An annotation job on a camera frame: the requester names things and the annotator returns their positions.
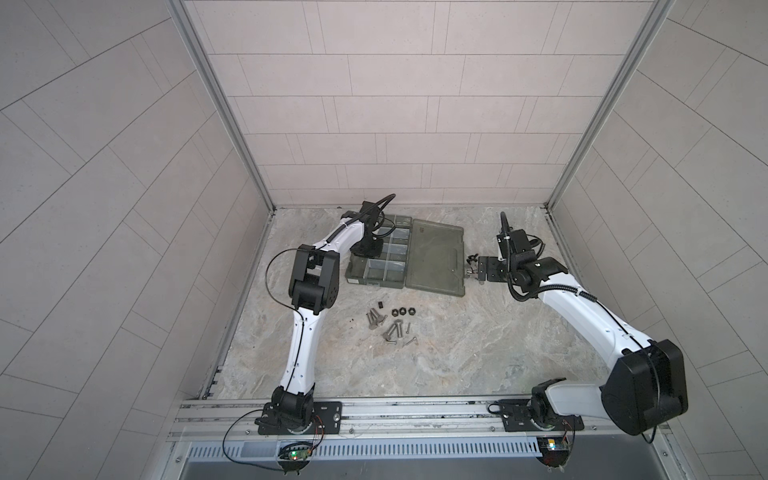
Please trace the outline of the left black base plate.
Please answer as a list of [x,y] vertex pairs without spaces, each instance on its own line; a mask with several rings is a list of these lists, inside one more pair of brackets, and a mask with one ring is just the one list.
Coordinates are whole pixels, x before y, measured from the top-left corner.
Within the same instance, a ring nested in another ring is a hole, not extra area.
[[300,407],[268,402],[255,424],[259,435],[338,434],[342,409],[343,403],[339,401],[310,402]]

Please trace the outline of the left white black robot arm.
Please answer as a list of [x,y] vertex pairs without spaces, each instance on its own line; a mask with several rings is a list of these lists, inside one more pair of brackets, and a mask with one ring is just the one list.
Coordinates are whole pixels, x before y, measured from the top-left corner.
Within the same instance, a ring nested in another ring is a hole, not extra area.
[[256,420],[262,435],[287,431],[302,434],[312,427],[316,359],[322,327],[340,289],[340,265],[351,253],[374,258],[383,250],[384,209],[396,198],[391,193],[376,202],[365,201],[357,211],[345,212],[335,229],[312,244],[301,244],[295,254],[288,285],[293,331],[283,377]]

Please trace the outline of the controller board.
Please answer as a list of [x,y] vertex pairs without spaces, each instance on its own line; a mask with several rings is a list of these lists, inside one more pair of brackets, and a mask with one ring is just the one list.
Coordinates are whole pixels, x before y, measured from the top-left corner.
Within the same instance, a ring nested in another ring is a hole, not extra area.
[[282,446],[278,451],[281,462],[306,462],[312,456],[314,445],[311,442],[294,442]]
[[538,460],[548,468],[564,467],[571,455],[571,445],[564,437],[538,437]]

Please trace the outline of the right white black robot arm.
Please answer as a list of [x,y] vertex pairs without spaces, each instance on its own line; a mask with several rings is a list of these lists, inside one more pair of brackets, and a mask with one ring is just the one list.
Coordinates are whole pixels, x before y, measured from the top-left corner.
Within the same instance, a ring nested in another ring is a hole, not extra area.
[[481,282],[503,283],[518,302],[540,300],[586,339],[609,369],[603,384],[542,382],[531,391],[529,411],[541,430],[568,417],[610,420],[621,431],[642,435],[689,409],[684,356],[670,340],[656,341],[615,315],[588,292],[544,243],[500,217],[497,256],[477,258]]

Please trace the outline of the right controller board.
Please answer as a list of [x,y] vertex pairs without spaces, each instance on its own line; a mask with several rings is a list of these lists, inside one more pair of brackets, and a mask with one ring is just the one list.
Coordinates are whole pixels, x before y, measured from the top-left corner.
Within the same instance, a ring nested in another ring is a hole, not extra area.
[[571,455],[571,445],[564,437],[538,437],[538,460],[548,468],[564,467]]

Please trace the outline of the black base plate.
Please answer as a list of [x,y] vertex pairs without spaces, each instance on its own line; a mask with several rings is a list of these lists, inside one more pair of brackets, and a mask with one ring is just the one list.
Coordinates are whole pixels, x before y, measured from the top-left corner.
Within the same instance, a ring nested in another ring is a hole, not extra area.
[[487,412],[499,416],[506,432],[582,431],[579,416],[562,416],[542,401],[531,398],[500,399],[487,407]]
[[268,402],[255,424],[259,435],[338,434],[342,409],[343,403],[339,401],[310,402],[300,407]]

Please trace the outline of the pile of silver screws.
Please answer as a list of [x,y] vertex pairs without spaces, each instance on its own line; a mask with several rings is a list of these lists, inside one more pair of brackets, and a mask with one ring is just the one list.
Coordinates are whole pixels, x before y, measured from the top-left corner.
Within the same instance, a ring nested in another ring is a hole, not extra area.
[[411,322],[403,322],[395,319],[392,325],[383,334],[383,340],[387,344],[409,346],[419,342]]

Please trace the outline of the pile of wing nuts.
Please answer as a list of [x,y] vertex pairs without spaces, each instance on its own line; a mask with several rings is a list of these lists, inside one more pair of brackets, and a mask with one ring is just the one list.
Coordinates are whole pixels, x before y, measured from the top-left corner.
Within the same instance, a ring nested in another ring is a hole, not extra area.
[[478,279],[479,255],[472,254],[466,258],[465,277],[467,279]]

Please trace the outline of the clear compartment organizer box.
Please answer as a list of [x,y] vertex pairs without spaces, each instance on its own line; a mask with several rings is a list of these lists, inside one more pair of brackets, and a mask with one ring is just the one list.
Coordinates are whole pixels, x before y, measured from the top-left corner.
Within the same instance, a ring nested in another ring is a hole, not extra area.
[[346,281],[354,285],[404,288],[412,224],[412,217],[386,215],[384,226],[378,230],[389,232],[382,239],[381,253],[374,258],[351,255],[345,271]]

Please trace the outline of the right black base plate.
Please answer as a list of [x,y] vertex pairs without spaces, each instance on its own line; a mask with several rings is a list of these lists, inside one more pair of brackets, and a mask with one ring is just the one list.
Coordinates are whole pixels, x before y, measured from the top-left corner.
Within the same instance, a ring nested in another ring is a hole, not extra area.
[[500,399],[487,407],[487,412],[499,416],[506,432],[582,431],[579,416],[562,416],[542,401],[531,398]]

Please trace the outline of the aluminium mounting rail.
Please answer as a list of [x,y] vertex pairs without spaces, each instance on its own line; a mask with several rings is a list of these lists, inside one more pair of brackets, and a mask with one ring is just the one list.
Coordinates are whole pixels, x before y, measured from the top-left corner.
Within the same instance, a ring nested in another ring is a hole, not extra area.
[[186,401],[169,437],[189,442],[225,437],[327,441],[621,432],[612,421],[584,413],[535,421],[530,402],[528,395],[320,399],[313,407],[311,423],[295,427],[279,422],[261,400]]

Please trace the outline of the pile of silver bolts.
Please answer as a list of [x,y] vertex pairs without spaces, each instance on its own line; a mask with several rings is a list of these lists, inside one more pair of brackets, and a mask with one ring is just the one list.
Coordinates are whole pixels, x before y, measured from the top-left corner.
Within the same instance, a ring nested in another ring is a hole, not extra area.
[[370,329],[376,329],[379,326],[383,325],[384,322],[387,319],[386,315],[382,315],[378,310],[375,308],[371,308],[367,314],[366,317],[368,319],[368,326]]

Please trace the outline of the left controller board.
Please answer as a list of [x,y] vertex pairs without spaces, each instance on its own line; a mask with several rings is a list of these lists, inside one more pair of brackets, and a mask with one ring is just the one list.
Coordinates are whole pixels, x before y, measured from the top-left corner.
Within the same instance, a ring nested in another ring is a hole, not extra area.
[[294,442],[282,446],[278,451],[281,462],[306,462],[312,456],[314,445],[311,442]]

